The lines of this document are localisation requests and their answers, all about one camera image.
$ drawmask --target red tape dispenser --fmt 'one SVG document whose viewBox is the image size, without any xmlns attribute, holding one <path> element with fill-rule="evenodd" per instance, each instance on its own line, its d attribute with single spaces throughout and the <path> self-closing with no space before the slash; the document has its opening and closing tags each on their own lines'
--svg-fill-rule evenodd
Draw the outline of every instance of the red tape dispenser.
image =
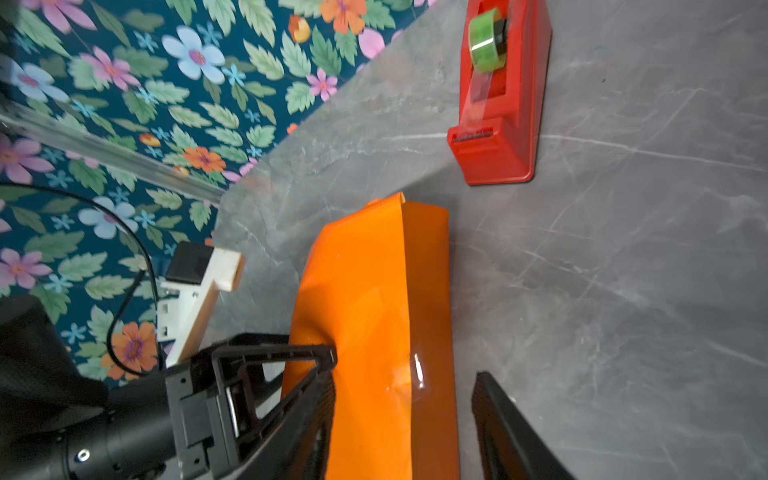
<svg viewBox="0 0 768 480">
<path fill-rule="evenodd" d="M 551 39 L 545 0 L 469 0 L 461 113 L 448 130 L 467 184 L 533 178 Z"/>
</svg>

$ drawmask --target flower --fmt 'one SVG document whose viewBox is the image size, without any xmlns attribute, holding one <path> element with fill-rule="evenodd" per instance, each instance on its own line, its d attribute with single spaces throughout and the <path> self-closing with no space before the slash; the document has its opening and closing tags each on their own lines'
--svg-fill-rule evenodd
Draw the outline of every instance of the flower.
<svg viewBox="0 0 768 480">
<path fill-rule="evenodd" d="M 111 60 L 109 55 L 99 47 L 94 47 L 94 55 L 96 56 L 82 53 L 80 58 L 94 68 L 96 78 L 112 82 L 115 87 L 120 88 L 122 91 L 128 89 L 128 84 L 135 87 L 141 85 L 139 80 L 131 75 L 131 66 L 125 60 Z"/>
<path fill-rule="evenodd" d="M 0 174 L 5 171 L 5 176 L 17 184 L 31 184 L 32 175 L 27 169 L 36 172 L 50 172 L 54 170 L 51 162 L 36 157 L 40 153 L 40 142 L 20 138 L 13 142 L 3 134 L 0 134 Z"/>
<path fill-rule="evenodd" d="M 83 333 L 85 333 L 86 329 L 84 326 L 78 326 L 77 323 L 72 323 L 72 326 L 69 328 L 69 330 L 61 332 L 61 336 L 69 339 L 67 340 L 67 343 L 74 345 L 75 340 L 85 340 L 85 335 L 83 335 Z"/>
<path fill-rule="evenodd" d="M 136 209 L 133 205 L 122 203 L 115 206 L 112 200 L 106 197 L 96 197 L 94 202 L 112 212 L 116 217 L 119 217 L 120 220 L 123 220 L 132 231 L 135 232 L 139 229 L 138 223 L 131 219 L 136 213 Z M 111 215 L 101 212 L 101 210 L 84 208 L 78 212 L 78 219 L 85 225 L 95 226 L 94 233 L 96 234 L 96 237 L 99 238 L 110 240 L 114 238 L 118 232 L 118 224 L 115 219 Z"/>
<path fill-rule="evenodd" d="M 152 134 L 139 135 L 139 141 L 148 147 L 160 147 L 160 141 Z"/>
<path fill-rule="evenodd" d="M 150 225 L 152 227 L 155 226 L 154 214 L 148 214 L 146 210 L 142 210 L 141 215 L 134 217 L 134 220 L 136 220 L 138 223 L 141 223 L 141 226 L 144 228 L 147 228 Z"/>
<path fill-rule="evenodd" d="M 16 61 L 4 55 L 0 59 L 3 65 L 8 65 L 3 68 L 0 80 L 18 87 L 25 96 L 43 102 L 48 102 L 48 97 L 69 102 L 69 95 L 60 88 L 54 87 L 53 77 L 42 68 L 31 63 L 25 63 L 24 67 L 21 67 Z"/>
<path fill-rule="evenodd" d="M 136 35 L 136 42 L 138 43 L 139 48 L 146 48 L 154 53 L 154 49 L 157 48 L 157 42 L 152 40 L 151 35 L 137 30 L 134 30 L 134 35 Z"/>
<path fill-rule="evenodd" d="M 140 97 L 141 100 L 144 100 L 144 103 L 147 105 L 157 105 L 160 103 L 157 101 L 157 97 L 146 90 L 144 90 L 144 87 L 139 88 L 139 92 L 136 94 L 136 96 Z"/>
<path fill-rule="evenodd" d="M 200 35 L 203 35 L 205 45 L 214 44 L 218 47 L 219 40 L 223 38 L 220 32 L 214 30 L 214 24 L 211 22 L 208 22 L 208 25 L 205 27 L 197 25 L 197 31 L 200 32 Z"/>
<path fill-rule="evenodd" d="M 163 130 L 162 128 L 153 128 L 152 133 L 155 137 L 161 139 L 161 140 L 168 140 L 170 137 L 168 136 L 168 132 Z"/>
<path fill-rule="evenodd" d="M 66 275 L 62 275 L 59 277 L 59 275 L 51 274 L 48 275 L 48 279 L 51 281 L 50 283 L 46 283 L 43 285 L 43 288 L 46 290 L 53 290 L 56 293 L 61 293 L 64 291 L 65 288 L 69 288 L 72 286 L 72 282 L 69 281 L 69 277 Z"/>
<path fill-rule="evenodd" d="M 114 201 L 124 204 L 125 202 L 128 201 L 129 194 L 130 194 L 129 192 L 123 190 L 120 187 L 117 187 L 114 189 L 114 192 L 109 192 L 107 195 L 114 198 Z"/>
<path fill-rule="evenodd" d="M 64 160 L 63 151 L 52 150 L 51 148 L 48 148 L 48 147 L 43 147 L 43 153 L 40 154 L 40 156 L 53 164 L 57 164 L 58 162 Z"/>
<path fill-rule="evenodd" d="M 152 155 L 152 158 L 159 158 L 163 156 L 163 151 L 159 148 L 147 147 L 144 149 L 144 151 L 147 152 L 149 155 Z"/>
<path fill-rule="evenodd" d="M 227 164 L 221 160 L 221 156 L 214 152 L 208 152 L 207 148 L 189 147 L 184 151 L 184 158 L 189 161 L 190 165 L 195 168 L 200 168 L 206 173 L 221 172 Z"/>
<path fill-rule="evenodd" d="M 251 157 L 258 157 L 261 158 L 262 155 L 264 155 L 264 150 L 260 148 L 256 148 L 253 145 L 247 148 L 248 154 L 250 154 Z"/>
<path fill-rule="evenodd" d="M 48 23 L 56 27 L 61 33 L 67 34 L 72 27 L 67 22 L 65 15 L 74 23 L 88 30 L 95 30 L 96 25 L 85 12 L 75 7 L 82 4 L 83 0 L 22 0 L 22 5 L 30 10 L 42 7 L 43 15 Z"/>
<path fill-rule="evenodd" d="M 74 178 L 70 177 L 63 170 L 57 171 L 55 174 L 47 173 L 45 176 L 48 178 L 49 187 L 61 187 L 66 190 L 69 182 L 74 181 Z"/>
<path fill-rule="evenodd" d="M 310 39 L 310 24 L 306 23 L 304 17 L 291 15 L 288 21 L 288 31 L 296 43 L 304 43 Z"/>
<path fill-rule="evenodd" d="M 88 168 L 98 168 L 98 162 L 95 158 L 83 157 L 78 152 L 74 151 L 67 151 L 65 155 L 72 160 L 83 160 L 83 163 L 85 163 L 85 166 Z"/>
<path fill-rule="evenodd" d="M 69 230 L 69 227 L 74 225 L 74 220 L 67 214 L 61 215 L 60 217 L 51 217 L 51 221 L 56 230 L 61 230 L 62 228 L 64 230 Z"/>
<path fill-rule="evenodd" d="M 306 76 L 306 80 L 312 86 L 310 94 L 313 97 L 319 95 L 323 101 L 328 101 L 330 96 L 336 93 L 336 83 L 339 82 L 339 79 L 336 77 L 327 78 L 326 71 L 322 68 L 317 69 L 317 76 L 309 74 Z"/>
<path fill-rule="evenodd" d="M 237 71 L 237 65 L 232 64 L 232 67 L 222 68 L 221 71 L 224 72 L 224 74 L 230 78 L 230 85 L 235 85 L 237 83 L 239 86 L 245 85 L 243 83 L 243 79 L 245 78 L 245 74 L 242 71 Z"/>
<path fill-rule="evenodd" d="M 224 54 L 213 45 L 203 46 L 200 36 L 192 28 L 181 26 L 176 29 L 178 41 L 170 35 L 163 37 L 163 47 L 168 54 L 179 59 L 179 70 L 192 80 L 200 73 L 214 84 L 224 83 L 224 74 L 214 65 L 224 65 Z"/>
<path fill-rule="evenodd" d="M 40 252 L 29 252 L 22 257 L 16 250 L 2 249 L 0 259 L 4 263 L 0 263 L 0 288 L 18 283 L 21 288 L 30 290 L 37 283 L 36 276 L 48 275 L 53 271 L 48 265 L 40 263 L 42 257 Z"/>
<path fill-rule="evenodd" d="M 5 209 L 5 200 L 0 198 L 0 212 Z M 12 230 L 11 225 L 8 224 L 5 220 L 0 218 L 0 233 L 10 232 Z"/>
<path fill-rule="evenodd" d="M 325 0 L 320 6 L 323 20 L 333 20 L 333 29 L 342 35 L 348 30 L 358 35 L 366 26 L 361 17 L 367 12 L 366 0 Z"/>
<path fill-rule="evenodd" d="M 123 333 L 112 334 L 112 348 L 123 365 L 136 372 L 148 372 L 157 365 L 157 344 L 152 322 L 143 322 L 141 327 L 135 322 L 123 326 Z M 114 380 L 119 380 L 123 375 L 129 380 L 136 378 L 136 375 L 116 366 L 109 354 L 101 357 L 101 367 L 109 368 L 107 375 Z"/>
<path fill-rule="evenodd" d="M 261 115 L 249 108 L 248 111 L 245 112 L 245 118 L 250 120 L 252 123 L 256 123 L 261 119 Z"/>
<path fill-rule="evenodd" d="M 240 173 L 239 174 L 236 174 L 236 173 L 230 172 L 230 171 L 223 171 L 223 172 L 221 172 L 221 174 L 224 175 L 224 178 L 226 178 L 230 182 L 237 183 L 243 177 L 245 177 L 248 172 L 253 170 L 253 168 L 255 166 L 257 166 L 258 164 L 259 164 L 259 161 L 256 158 L 249 157 L 248 158 L 248 163 L 243 165 L 242 167 L 240 167 Z"/>
<path fill-rule="evenodd" d="M 91 105 L 83 105 L 77 100 L 73 100 L 72 104 L 74 105 L 74 109 L 79 111 L 83 114 L 86 118 L 91 118 L 91 115 L 96 114 L 96 109 L 93 108 Z"/>
<path fill-rule="evenodd" d="M 18 32 L 13 32 L 13 37 L 11 37 L 11 43 L 13 45 L 16 45 L 17 47 L 21 47 L 26 53 L 40 53 L 37 47 L 35 47 L 34 44 L 29 40 L 29 38 L 25 36 L 21 36 L 18 34 Z"/>
<path fill-rule="evenodd" d="M 366 58 L 374 58 L 384 50 L 384 37 L 373 28 L 366 28 L 358 37 L 360 51 Z"/>
</svg>

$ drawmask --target orange paper bag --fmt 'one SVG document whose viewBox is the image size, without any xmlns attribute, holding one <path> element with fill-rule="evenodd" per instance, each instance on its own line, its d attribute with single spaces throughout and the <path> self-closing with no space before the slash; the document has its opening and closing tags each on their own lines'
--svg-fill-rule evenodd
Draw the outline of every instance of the orange paper bag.
<svg viewBox="0 0 768 480">
<path fill-rule="evenodd" d="M 318 236 L 290 342 L 336 346 L 329 480 L 458 479 L 449 288 L 442 208 L 397 194 Z M 283 391 L 308 368 L 288 363 Z"/>
</svg>

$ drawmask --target green tape roll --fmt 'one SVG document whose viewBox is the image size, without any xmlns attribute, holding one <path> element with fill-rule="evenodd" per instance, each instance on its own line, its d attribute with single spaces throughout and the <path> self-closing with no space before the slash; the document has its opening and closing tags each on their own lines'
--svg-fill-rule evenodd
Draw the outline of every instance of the green tape roll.
<svg viewBox="0 0 768 480">
<path fill-rule="evenodd" d="M 494 23 L 501 19 L 501 12 L 494 8 L 469 22 L 469 55 L 477 71 L 491 73 L 504 67 L 507 55 L 498 53 L 494 33 Z"/>
</svg>

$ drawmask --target white flower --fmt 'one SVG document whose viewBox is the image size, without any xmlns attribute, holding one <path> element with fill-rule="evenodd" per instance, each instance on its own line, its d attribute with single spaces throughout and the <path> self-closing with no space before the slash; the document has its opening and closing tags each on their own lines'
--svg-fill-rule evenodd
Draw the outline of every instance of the white flower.
<svg viewBox="0 0 768 480">
<path fill-rule="evenodd" d="M 214 84 L 224 83 L 224 74 L 214 65 L 224 65 L 224 54 L 213 45 L 203 46 L 200 36 L 192 28 L 176 29 L 178 41 L 170 35 L 163 37 L 163 48 L 179 59 L 179 70 L 192 80 L 200 78 L 200 73 Z"/>
<path fill-rule="evenodd" d="M 0 65 L 2 65 L 0 80 L 18 87 L 27 97 L 44 102 L 48 101 L 48 97 L 69 102 L 69 95 L 52 85 L 51 74 L 37 65 L 25 63 L 24 67 L 21 67 L 4 55 L 0 58 Z"/>
<path fill-rule="evenodd" d="M 133 205 L 123 203 L 115 206 L 112 200 L 106 197 L 96 197 L 94 202 L 115 214 L 134 232 L 139 229 L 138 223 L 131 218 L 136 213 L 136 209 Z M 96 233 L 96 237 L 109 240 L 114 238 L 114 235 L 118 232 L 118 224 L 114 218 L 99 210 L 85 208 L 80 210 L 78 218 L 86 225 L 95 225 L 94 233 Z"/>
</svg>

